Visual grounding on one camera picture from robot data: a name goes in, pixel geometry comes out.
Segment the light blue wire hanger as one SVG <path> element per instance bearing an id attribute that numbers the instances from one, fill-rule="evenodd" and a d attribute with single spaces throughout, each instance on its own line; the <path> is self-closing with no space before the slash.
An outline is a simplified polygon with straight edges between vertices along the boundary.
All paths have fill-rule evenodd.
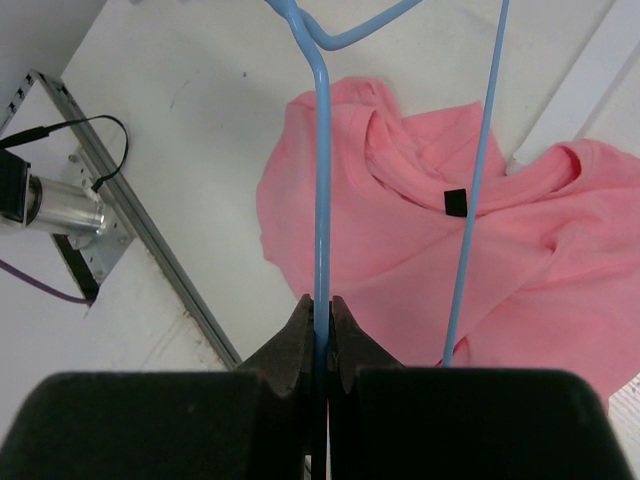
<path id="1" fill-rule="evenodd" d="M 325 360 L 329 345 L 329 293 L 331 245 L 331 98 L 327 65 L 323 50 L 346 48 L 380 30 L 414 8 L 416 1 L 400 1 L 360 25 L 338 35 L 323 31 L 312 17 L 303 12 L 295 1 L 270 1 L 268 5 L 288 24 L 298 48 L 305 57 L 314 77 L 316 93 L 316 181 L 315 181 L 315 248 L 314 248 L 314 359 Z M 471 187 L 468 192 L 468 213 L 456 273 L 451 310 L 447 324 L 441 365 L 453 365 L 454 347 L 461 317 L 467 270 L 470 263 L 472 238 L 478 213 L 481 180 L 490 136 L 491 117 L 496 94 L 501 54 L 510 3 L 501 5 L 493 49 L 485 105 L 482 116 Z"/>

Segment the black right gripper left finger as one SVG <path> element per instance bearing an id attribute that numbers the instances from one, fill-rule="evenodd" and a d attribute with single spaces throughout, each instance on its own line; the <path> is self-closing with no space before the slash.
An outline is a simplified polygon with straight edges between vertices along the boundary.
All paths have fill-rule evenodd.
<path id="1" fill-rule="evenodd" d="M 313 303 L 229 372 L 64 372 L 26 398 L 5 479 L 301 479 Z"/>

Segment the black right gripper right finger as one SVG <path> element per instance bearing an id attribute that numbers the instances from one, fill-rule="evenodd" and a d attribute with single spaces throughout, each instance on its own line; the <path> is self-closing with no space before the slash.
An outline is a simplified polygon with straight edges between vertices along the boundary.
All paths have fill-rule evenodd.
<path id="1" fill-rule="evenodd" d="M 600 400 L 561 370 L 402 365 L 331 305 L 335 479 L 629 479 Z"/>

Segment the pink t shirt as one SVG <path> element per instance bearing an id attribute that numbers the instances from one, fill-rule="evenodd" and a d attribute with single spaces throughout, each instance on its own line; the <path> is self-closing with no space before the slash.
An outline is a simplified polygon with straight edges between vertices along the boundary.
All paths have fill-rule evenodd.
<path id="1" fill-rule="evenodd" d="M 403 116 L 380 80 L 332 85 L 331 291 L 408 366 L 442 358 L 472 178 L 478 103 Z M 457 367 L 571 371 L 608 398 L 639 371 L 639 162 L 560 143 L 508 174 L 488 146 Z"/>

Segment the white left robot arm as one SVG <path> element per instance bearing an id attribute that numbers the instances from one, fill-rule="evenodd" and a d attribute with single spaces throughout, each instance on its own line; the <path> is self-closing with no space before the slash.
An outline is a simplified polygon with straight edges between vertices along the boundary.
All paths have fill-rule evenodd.
<path id="1" fill-rule="evenodd" d="M 31 164 L 1 151 L 1 226 L 88 237 L 106 233 L 114 211 L 87 188 L 39 177 Z"/>

